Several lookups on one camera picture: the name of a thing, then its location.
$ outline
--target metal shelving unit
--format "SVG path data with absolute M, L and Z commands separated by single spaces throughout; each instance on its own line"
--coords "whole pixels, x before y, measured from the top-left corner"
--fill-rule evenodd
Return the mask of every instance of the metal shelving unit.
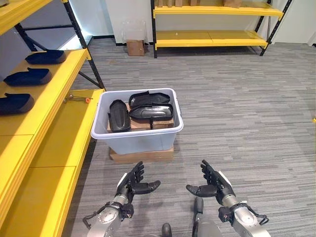
M 271 0 L 266 3 L 245 1 L 240 8 L 222 6 L 221 0 L 201 0 L 198 6 L 190 6 L 189 0 L 184 0 L 182 7 L 157 7 L 155 0 L 151 0 L 154 57 L 157 58 L 159 47 L 196 46 L 259 46 L 262 49 L 260 56 L 263 56 L 291 2 L 292 0 L 288 0 L 283 11 L 280 11 L 272 8 Z M 254 31 L 156 31 L 156 17 L 166 14 L 256 15 L 260 18 Z M 257 34 L 265 16 L 278 17 L 267 40 Z
M 25 114 L 0 117 L 0 236 L 61 236 L 89 145 L 98 98 L 105 90 L 67 0 L 62 3 L 69 25 L 23 28 L 19 23 L 51 1 L 11 0 L 0 8 L 0 33 L 15 27 L 31 51 L 45 47 L 29 38 L 27 30 L 73 27 L 82 45 L 79 50 L 66 50 L 61 64 L 29 65 L 23 60 L 13 70 L 48 68 L 52 80 L 46 85 L 10 87 L 0 82 L 1 97 L 4 93 L 29 93 L 35 100 Z M 86 60 L 97 81 L 80 72 Z M 100 89 L 69 92 L 78 74 Z M 92 99 L 88 104 L 63 103 L 69 93 Z

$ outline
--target plastic storage bin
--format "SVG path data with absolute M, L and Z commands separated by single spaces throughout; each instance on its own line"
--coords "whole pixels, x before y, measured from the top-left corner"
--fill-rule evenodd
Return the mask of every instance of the plastic storage bin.
M 170 96 L 170 104 L 174 110 L 174 127 L 132 131 L 132 132 L 119 132 L 108 133 L 108 112 L 110 104 L 117 99 L 128 102 L 132 94 L 149 91 L 149 93 L 161 92 Z M 91 136 L 95 139 L 105 140 L 106 143 L 120 155 L 136 153 L 136 152 L 150 152 L 150 151 L 163 151 L 171 149 L 177 132 L 183 128 L 183 121 L 181 112 L 177 101 L 176 93 L 171 88 L 160 89 L 144 89 L 144 90 L 119 90 L 104 92 L 99 100 L 97 113 L 93 122 Z

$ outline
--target robotic arm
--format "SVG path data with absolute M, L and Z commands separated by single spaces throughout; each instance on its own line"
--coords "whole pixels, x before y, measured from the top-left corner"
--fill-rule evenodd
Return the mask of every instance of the robotic arm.
M 239 202 L 230 182 L 221 171 L 215 171 L 205 160 L 202 161 L 201 168 L 207 185 L 187 185 L 190 193 L 201 198 L 216 197 L 217 202 L 222 205 L 218 209 L 218 217 L 222 222 L 229 221 L 241 237 L 271 237 L 262 227 L 269 221 L 266 215 L 259 215 L 245 202 Z
M 132 218 L 134 195 L 151 193 L 160 185 L 159 180 L 153 183 L 140 183 L 143 174 L 144 166 L 141 161 L 121 178 L 113 201 L 107 202 L 98 211 L 83 218 L 84 224 L 89 229 L 87 237 L 112 237 L 125 218 Z M 95 216 L 97 221 L 91 226 L 88 220 Z

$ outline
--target black shelf post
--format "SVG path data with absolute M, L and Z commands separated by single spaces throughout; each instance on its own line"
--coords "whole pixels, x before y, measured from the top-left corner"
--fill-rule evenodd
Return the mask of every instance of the black shelf post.
M 19 33 L 19 35 L 21 36 L 22 40 L 24 40 L 25 44 L 29 47 L 30 51 L 31 52 L 36 52 L 37 49 L 36 49 L 35 45 L 32 42 L 29 41 L 29 36 L 25 32 L 25 30 L 23 29 L 21 24 L 20 23 L 16 24 L 14 26 L 14 28 Z
M 154 18 L 154 10 L 155 10 L 155 0 L 151 0 L 151 7 L 152 7 L 152 27 L 153 27 L 153 48 L 154 48 L 154 58 L 157 58 L 157 50 L 156 50 L 156 20 Z
M 256 29 L 255 29 L 255 32 L 258 32 L 258 30 L 259 30 L 259 28 L 260 28 L 260 26 L 261 26 L 261 23 L 262 23 L 264 17 L 265 17 L 265 16 L 260 16 L 259 21 L 258 21 L 258 24 L 257 24 Z
M 64 7 L 66 9 L 66 12 L 69 16 L 69 19 L 71 21 L 71 25 L 56 25 L 56 26 L 42 26 L 42 27 L 31 27 L 31 28 L 23 28 L 21 26 L 20 23 L 18 23 L 17 25 L 15 25 L 15 29 L 17 30 L 17 32 L 19 33 L 19 35 L 22 37 L 22 39 L 24 40 L 25 44 L 29 47 L 30 51 L 37 51 L 36 46 L 40 47 L 43 50 L 47 50 L 44 46 L 40 45 L 38 42 L 36 42 L 35 40 L 33 40 L 32 38 L 30 38 L 25 31 L 34 31 L 34 30 L 44 30 L 44 29 L 59 29 L 59 28 L 73 28 L 75 30 L 76 35 L 79 38 L 80 44 L 82 46 L 83 49 L 87 49 L 90 59 L 88 60 L 90 67 L 95 75 L 95 78 L 97 79 L 97 82 L 95 82 L 93 79 L 89 78 L 87 75 L 83 74 L 83 73 L 79 73 L 80 75 L 82 75 L 84 78 L 86 78 L 88 81 L 92 82 L 93 84 L 95 84 L 96 86 L 98 86 L 101 89 L 105 89 L 104 84 L 101 80 L 100 74 L 98 72 L 97 67 L 94 64 L 93 58 L 91 56 L 90 50 L 88 48 L 87 43 L 84 40 L 84 37 L 81 33 L 81 29 L 80 26 L 76 20 L 75 14 L 71 8 L 71 5 L 69 3 L 68 0 L 63 0 L 62 1 L 64 4 Z
M 278 27 L 280 26 L 280 24 L 281 24 L 283 18 L 285 17 L 285 14 L 286 14 L 288 8 L 290 7 L 291 3 L 292 3 L 292 0 L 287 0 L 286 5 L 285 5 L 285 7 L 284 7 L 284 9 L 283 9 L 283 16 L 281 17 L 281 19 L 279 19 L 279 20 L 277 21 L 275 27 L 273 28 L 273 30 L 272 30 L 272 32 L 271 32 L 271 34 L 270 34 L 270 36 L 269 36 L 269 38 L 268 38 L 268 40 L 267 40 L 268 45 L 267 45 L 265 48 L 262 49 L 262 51 L 261 51 L 261 53 L 260 53 L 260 56 L 263 56 L 263 55 L 264 55 L 264 53 L 266 52 L 266 50 L 267 50 L 269 44 L 271 44 L 272 39 L 273 39 L 273 36 L 275 36 L 275 33 L 277 32 Z
M 97 70 L 97 68 L 96 68 L 96 66 L 94 64 L 93 58 L 92 58 L 90 50 L 88 48 L 88 45 L 86 44 L 86 42 L 84 40 L 84 37 L 83 37 L 83 35 L 81 33 L 80 26 L 79 26 L 79 24 L 78 24 L 78 22 L 76 20 L 76 17 L 75 17 L 75 14 L 74 14 L 74 12 L 73 12 L 73 10 L 71 8 L 70 2 L 69 1 L 64 2 L 64 6 L 65 6 L 67 14 L 68 14 L 68 16 L 70 18 L 71 24 L 73 25 L 73 28 L 74 28 L 74 30 L 75 30 L 78 38 L 79 38 L 79 41 L 80 41 L 80 44 L 81 44 L 82 48 L 86 48 L 88 50 L 89 54 L 90 54 L 91 59 L 88 60 L 88 62 L 90 64 L 90 67 L 92 68 L 92 71 L 93 71 L 93 73 L 95 75 L 95 78 L 98 81 L 99 87 L 103 89 L 104 88 L 103 82 L 102 82 L 101 77 L 99 75 L 99 72 L 98 72 L 98 70 Z

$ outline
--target small cardboard box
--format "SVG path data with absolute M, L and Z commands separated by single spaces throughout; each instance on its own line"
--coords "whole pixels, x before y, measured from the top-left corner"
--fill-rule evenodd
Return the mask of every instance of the small cardboard box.
M 224 6 L 239 8 L 242 0 L 223 0 Z
M 172 6 L 173 6 L 173 0 L 168 0 L 167 6 L 168 6 L 168 7 L 172 7 Z
M 190 1 L 190 5 L 191 6 L 197 6 L 197 5 L 199 5 L 200 4 L 200 0 L 191 0 Z
M 127 110 L 130 111 L 129 104 L 126 103 Z M 163 128 L 171 128 L 173 127 L 174 121 L 173 119 L 168 121 L 154 121 L 153 122 L 153 129 L 163 129 Z M 136 121 L 132 118 L 130 119 L 130 131 L 142 131 L 142 130 L 150 130 L 150 121 L 143 120 L 143 121 Z M 111 133 L 110 123 L 108 122 L 107 132 Z
M 144 56 L 144 41 L 143 40 L 127 40 L 127 52 L 129 56 Z
M 162 7 L 163 6 L 163 0 L 158 0 L 157 7 Z
M 175 6 L 182 6 L 183 1 L 182 0 L 175 0 Z
M 173 160 L 173 146 L 170 150 L 155 151 L 155 152 L 139 152 L 125 155 L 119 155 L 112 149 L 110 149 L 110 157 L 115 163 L 136 163 L 143 162 L 159 162 Z

